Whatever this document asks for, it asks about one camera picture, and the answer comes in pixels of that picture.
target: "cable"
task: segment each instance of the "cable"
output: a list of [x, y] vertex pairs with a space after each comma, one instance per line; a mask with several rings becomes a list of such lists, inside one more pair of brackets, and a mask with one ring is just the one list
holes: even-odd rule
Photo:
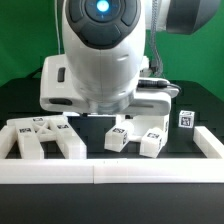
[[42, 72], [43, 67], [38, 68], [37, 70], [31, 72], [26, 76], [26, 79], [32, 79], [37, 73]]
[[167, 88], [168, 86], [176, 88], [181, 92], [181, 87], [172, 83], [168, 83], [165, 80], [158, 80], [158, 81], [153, 81], [153, 80], [139, 80], [138, 81], [138, 88], [158, 88], [158, 89], [163, 89]]
[[163, 74], [163, 62], [156, 47], [156, 28], [158, 20], [158, 0], [152, 1], [152, 21], [151, 21], [151, 34], [150, 34], [150, 48], [154, 59], [151, 61], [150, 67], [155, 76], [160, 77]]
[[54, 11], [55, 11], [55, 27], [57, 33], [57, 41], [58, 41], [58, 54], [61, 54], [61, 40], [58, 28], [58, 1], [54, 0]]

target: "cube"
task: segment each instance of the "cube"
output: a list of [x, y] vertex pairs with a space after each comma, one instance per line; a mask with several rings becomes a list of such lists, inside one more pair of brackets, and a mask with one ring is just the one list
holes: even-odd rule
[[194, 115], [195, 115], [195, 112], [193, 112], [193, 111], [181, 110], [180, 114], [179, 114], [179, 127], [193, 128]]
[[149, 129], [142, 137], [140, 155], [156, 158], [163, 147], [163, 131], [159, 128]]

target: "black table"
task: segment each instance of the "black table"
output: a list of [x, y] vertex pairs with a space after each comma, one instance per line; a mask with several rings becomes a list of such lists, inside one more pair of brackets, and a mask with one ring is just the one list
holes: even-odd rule
[[[1, 127], [12, 118], [54, 114], [40, 108], [39, 84], [39, 79], [16, 79], [0, 88]], [[197, 83], [176, 84], [182, 86], [183, 92], [172, 102], [169, 141], [159, 157], [204, 158], [192, 141], [193, 130], [178, 128], [179, 112], [195, 111], [195, 125], [206, 126], [224, 142], [224, 103]], [[105, 151], [104, 134], [113, 126], [114, 119], [98, 119], [69, 119], [86, 143], [89, 159], [144, 159], [138, 155], [136, 143], [130, 143], [122, 153]], [[55, 147], [49, 144], [44, 146], [46, 151]], [[0, 223], [221, 224], [223, 199], [223, 184], [0, 185]]]

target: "blue light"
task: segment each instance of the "blue light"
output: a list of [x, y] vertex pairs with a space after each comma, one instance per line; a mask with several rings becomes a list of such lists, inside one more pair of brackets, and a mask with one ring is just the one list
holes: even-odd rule
[[108, 1], [100, 0], [97, 2], [97, 9], [100, 12], [106, 12], [109, 8], [110, 8], [110, 5], [109, 5]]

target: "green screen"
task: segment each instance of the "green screen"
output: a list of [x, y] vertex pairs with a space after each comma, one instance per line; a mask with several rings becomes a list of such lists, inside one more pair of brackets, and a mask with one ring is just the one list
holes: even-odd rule
[[[25, 77], [41, 67], [45, 57], [57, 54], [57, 38], [53, 0], [0, 1], [0, 11], [1, 86]], [[215, 17], [193, 35], [158, 33], [165, 77], [198, 82], [224, 100], [223, 21], [224, 2]], [[148, 44], [145, 53], [151, 57]]]

